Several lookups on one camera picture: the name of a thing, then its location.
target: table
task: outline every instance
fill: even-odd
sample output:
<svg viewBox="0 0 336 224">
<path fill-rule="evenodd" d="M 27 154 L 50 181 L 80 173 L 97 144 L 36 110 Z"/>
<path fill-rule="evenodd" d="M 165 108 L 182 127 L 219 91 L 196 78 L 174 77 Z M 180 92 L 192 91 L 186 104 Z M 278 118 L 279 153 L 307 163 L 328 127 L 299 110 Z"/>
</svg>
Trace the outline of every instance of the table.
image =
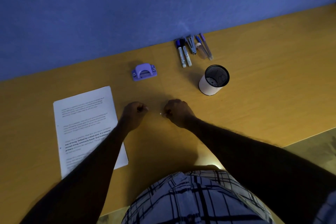
<svg viewBox="0 0 336 224">
<path fill-rule="evenodd" d="M 205 35 L 214 60 L 192 56 L 182 68 L 173 42 L 0 82 L 0 219 L 18 223 L 61 179 L 53 102 L 111 86 L 117 116 L 132 101 L 150 112 L 125 139 L 126 167 L 114 171 L 106 214 L 130 205 L 147 186 L 176 171 L 222 167 L 190 132 L 161 117 L 168 99 L 199 118 L 286 146 L 336 124 L 336 6 L 329 5 Z M 138 64 L 158 76 L 133 82 Z M 213 96 L 198 90 L 212 64 L 230 82 Z"/>
</svg>

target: white paper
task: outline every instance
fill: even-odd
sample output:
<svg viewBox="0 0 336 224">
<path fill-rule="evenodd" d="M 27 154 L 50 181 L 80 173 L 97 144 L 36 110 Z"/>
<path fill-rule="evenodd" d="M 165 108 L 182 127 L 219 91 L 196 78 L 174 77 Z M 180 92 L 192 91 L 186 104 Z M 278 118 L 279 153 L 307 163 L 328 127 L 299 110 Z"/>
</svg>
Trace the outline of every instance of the white paper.
<svg viewBox="0 0 336 224">
<path fill-rule="evenodd" d="M 89 155 L 118 123 L 110 86 L 54 102 L 62 179 Z M 128 164 L 124 143 L 114 169 Z"/>
</svg>

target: hand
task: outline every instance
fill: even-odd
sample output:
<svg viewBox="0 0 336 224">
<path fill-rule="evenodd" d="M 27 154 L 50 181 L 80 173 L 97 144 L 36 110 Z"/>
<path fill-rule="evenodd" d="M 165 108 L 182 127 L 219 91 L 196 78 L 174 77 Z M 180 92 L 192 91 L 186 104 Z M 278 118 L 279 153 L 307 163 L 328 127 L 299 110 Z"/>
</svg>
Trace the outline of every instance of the hand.
<svg viewBox="0 0 336 224">
<path fill-rule="evenodd" d="M 195 117 L 188 104 L 179 99 L 169 100 L 164 107 L 164 116 L 170 119 L 176 126 L 186 128 L 186 120 Z"/>
<path fill-rule="evenodd" d="M 129 103 L 124 107 L 123 114 L 118 122 L 126 126 L 128 131 L 136 129 L 148 112 L 148 107 L 140 102 Z"/>
</svg>

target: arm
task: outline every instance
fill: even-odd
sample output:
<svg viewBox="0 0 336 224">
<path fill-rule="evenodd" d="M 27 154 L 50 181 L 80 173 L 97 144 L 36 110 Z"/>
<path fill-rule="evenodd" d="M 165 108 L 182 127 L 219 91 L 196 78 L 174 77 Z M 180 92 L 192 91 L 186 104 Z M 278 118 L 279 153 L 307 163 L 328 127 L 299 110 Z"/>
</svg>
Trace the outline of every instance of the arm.
<svg viewBox="0 0 336 224">
<path fill-rule="evenodd" d="M 148 108 L 128 104 L 112 132 L 69 175 L 49 191 L 21 221 L 26 223 L 92 223 L 103 209 L 119 151 Z"/>
<path fill-rule="evenodd" d="M 285 223 L 312 223 L 336 176 L 282 148 L 208 124 L 187 103 L 170 100 L 165 113 L 194 133 L 222 165 Z"/>
</svg>

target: white pen holder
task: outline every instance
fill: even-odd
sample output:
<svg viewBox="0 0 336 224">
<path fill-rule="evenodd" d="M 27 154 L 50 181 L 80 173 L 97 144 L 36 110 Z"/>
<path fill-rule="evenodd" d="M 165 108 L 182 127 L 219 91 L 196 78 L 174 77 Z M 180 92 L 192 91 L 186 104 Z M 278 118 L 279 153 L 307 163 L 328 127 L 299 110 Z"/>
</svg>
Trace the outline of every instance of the white pen holder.
<svg viewBox="0 0 336 224">
<path fill-rule="evenodd" d="M 229 72 L 220 65 L 209 66 L 198 83 L 199 90 L 208 96 L 216 94 L 230 80 Z"/>
</svg>

